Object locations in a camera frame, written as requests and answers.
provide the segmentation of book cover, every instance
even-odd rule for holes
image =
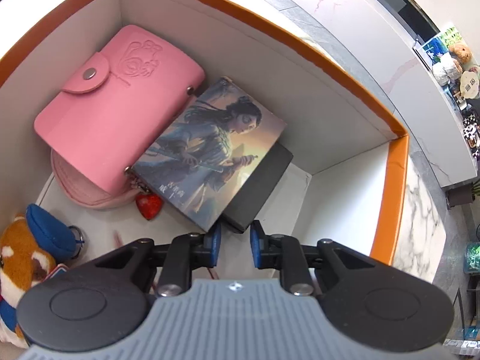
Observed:
[[[221,78],[157,138],[133,171],[208,230],[284,128],[282,120]]]

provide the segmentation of stuffed animal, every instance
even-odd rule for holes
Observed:
[[[478,120],[474,114],[470,114],[463,119],[463,127],[467,127],[471,124],[477,124]]]
[[[480,66],[473,64],[470,66],[469,71],[474,72],[480,78]]]
[[[472,59],[472,51],[465,42],[456,42],[448,46],[448,51],[458,58],[461,64],[466,64]]]
[[[440,57],[440,62],[431,67],[433,76],[440,86],[459,79],[462,75],[462,66],[447,52]]]
[[[27,347],[16,308],[31,287],[74,256],[73,232],[41,207],[30,204],[0,237],[0,341]]]

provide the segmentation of heart keychain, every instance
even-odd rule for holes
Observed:
[[[154,193],[138,194],[135,197],[138,211],[147,220],[150,221],[155,218],[163,206],[163,200]]]

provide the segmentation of teddy bear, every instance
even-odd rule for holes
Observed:
[[[461,64],[466,64],[472,59],[472,51],[465,42],[455,42],[449,45],[448,51],[455,55]]]
[[[77,249],[73,232],[35,204],[16,215],[0,237],[0,341],[17,347],[27,342],[17,324],[16,308],[31,287]]]

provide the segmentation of keyring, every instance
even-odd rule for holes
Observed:
[[[75,225],[71,225],[71,226],[68,226],[68,228],[70,230],[75,230],[78,234],[78,239],[75,238],[75,243],[79,246],[78,247],[78,252],[75,254],[75,256],[73,256],[71,259],[72,260],[75,260],[78,258],[78,256],[80,256],[80,252],[82,251],[83,249],[83,245],[85,245],[85,239],[83,238],[83,233],[82,231],[80,230],[80,228],[78,228],[77,226]]]

